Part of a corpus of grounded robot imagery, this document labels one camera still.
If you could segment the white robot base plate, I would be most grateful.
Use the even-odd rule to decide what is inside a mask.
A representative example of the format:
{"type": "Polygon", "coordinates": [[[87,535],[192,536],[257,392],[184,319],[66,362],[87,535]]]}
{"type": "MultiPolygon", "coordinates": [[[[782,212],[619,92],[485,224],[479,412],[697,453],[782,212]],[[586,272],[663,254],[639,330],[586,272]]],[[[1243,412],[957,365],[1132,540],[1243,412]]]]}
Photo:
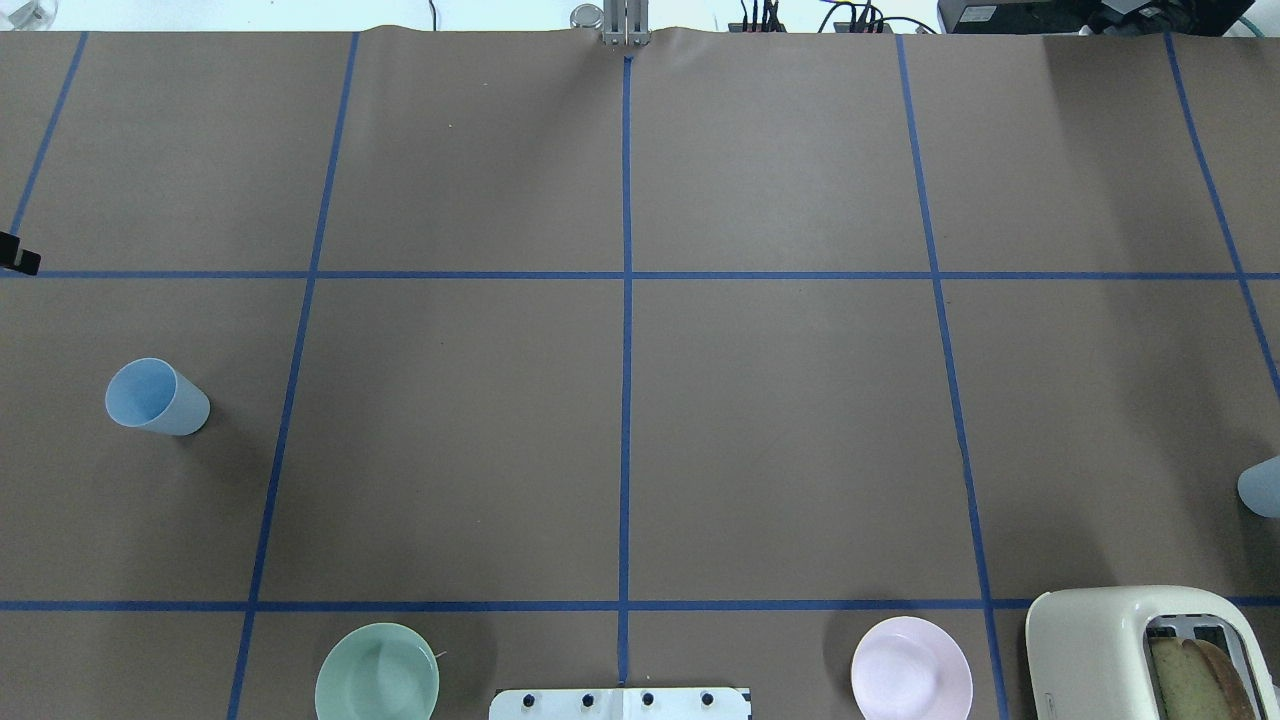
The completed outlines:
{"type": "Polygon", "coordinates": [[[508,689],[489,719],[751,719],[749,691],[732,687],[508,689]]]}

